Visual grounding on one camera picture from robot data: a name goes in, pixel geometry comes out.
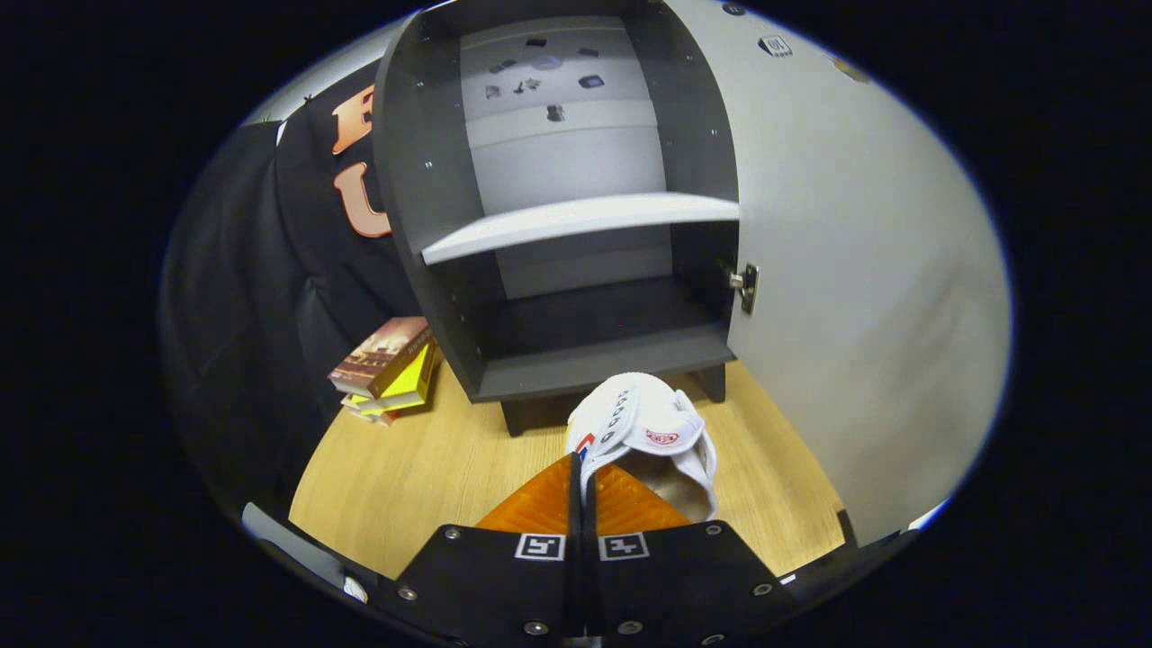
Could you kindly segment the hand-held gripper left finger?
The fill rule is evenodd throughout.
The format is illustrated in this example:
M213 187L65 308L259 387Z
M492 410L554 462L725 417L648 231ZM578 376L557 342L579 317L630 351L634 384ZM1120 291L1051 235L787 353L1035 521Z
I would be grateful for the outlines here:
M442 525L373 610L433 647L569 647L584 636L581 595L581 457L561 472L564 534Z

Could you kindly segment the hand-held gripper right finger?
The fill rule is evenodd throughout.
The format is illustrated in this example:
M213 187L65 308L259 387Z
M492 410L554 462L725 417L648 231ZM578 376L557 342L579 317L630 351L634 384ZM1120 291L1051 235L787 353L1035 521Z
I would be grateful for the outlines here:
M723 520L602 535L638 512L638 482L589 477L581 504L579 630L599 647L752 647L806 610Z

